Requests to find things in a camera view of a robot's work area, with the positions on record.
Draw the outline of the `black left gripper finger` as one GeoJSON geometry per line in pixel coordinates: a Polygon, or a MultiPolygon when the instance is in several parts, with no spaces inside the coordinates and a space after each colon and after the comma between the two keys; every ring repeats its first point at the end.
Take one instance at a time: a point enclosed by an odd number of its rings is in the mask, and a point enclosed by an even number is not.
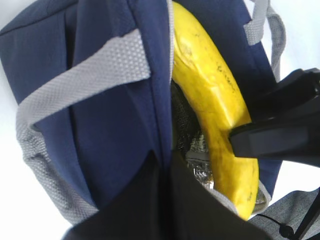
{"type": "Polygon", "coordinates": [[[164,173],[150,154],[109,205],[67,240],[243,240],[245,223],[195,179],[179,154],[164,173]]]}

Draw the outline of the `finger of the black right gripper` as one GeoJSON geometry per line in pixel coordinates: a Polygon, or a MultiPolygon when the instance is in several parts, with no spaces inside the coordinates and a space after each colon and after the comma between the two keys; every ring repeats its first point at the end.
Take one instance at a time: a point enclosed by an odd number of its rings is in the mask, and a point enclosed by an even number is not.
{"type": "Polygon", "coordinates": [[[320,95],[320,70],[294,70],[269,91],[248,104],[252,122],[285,114],[320,95]]]}
{"type": "Polygon", "coordinates": [[[320,118],[298,117],[249,123],[233,129],[235,156],[320,165],[320,118]]]}

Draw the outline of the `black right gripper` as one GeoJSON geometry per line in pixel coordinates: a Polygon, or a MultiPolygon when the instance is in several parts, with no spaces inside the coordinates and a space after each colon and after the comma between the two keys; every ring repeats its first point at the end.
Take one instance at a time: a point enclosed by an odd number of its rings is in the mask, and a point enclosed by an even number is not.
{"type": "Polygon", "coordinates": [[[320,215],[320,198],[316,197],[311,204],[309,210],[307,211],[306,215],[304,216],[303,220],[301,221],[300,225],[298,226],[295,234],[295,240],[302,240],[303,237],[306,235],[307,231],[316,221],[316,219],[320,215]]]}

